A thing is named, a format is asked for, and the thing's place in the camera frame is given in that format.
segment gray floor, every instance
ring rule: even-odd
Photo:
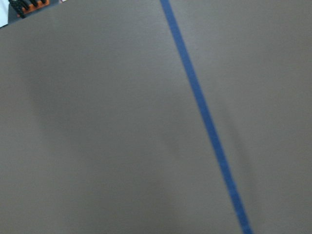
[[[161,5],[0,31],[0,233],[240,233]],[[255,233],[310,233],[312,2],[172,6]]]

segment blue tape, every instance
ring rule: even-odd
[[[188,76],[190,85],[192,87],[196,102],[198,104],[201,116],[203,118],[208,136],[210,138],[211,144],[213,146],[219,167],[221,169],[224,181],[226,183],[228,193],[231,197],[232,204],[234,206],[236,216],[239,220],[240,227],[243,231],[243,234],[252,234],[253,231],[249,225],[249,221],[241,201],[240,195],[236,188],[236,184],[231,174],[229,164],[227,162],[226,156],[224,154],[221,141],[219,139],[218,133],[216,131],[213,119],[211,117],[208,105],[206,103],[205,97],[202,93],[201,87],[199,85],[197,75],[193,68],[190,56],[187,52],[186,46],[184,44],[183,37],[180,33],[178,24],[176,22],[174,13],[172,11],[169,0],[160,0],[163,11],[168,21],[172,36],[175,40],[175,45],[179,51],[184,69]]]

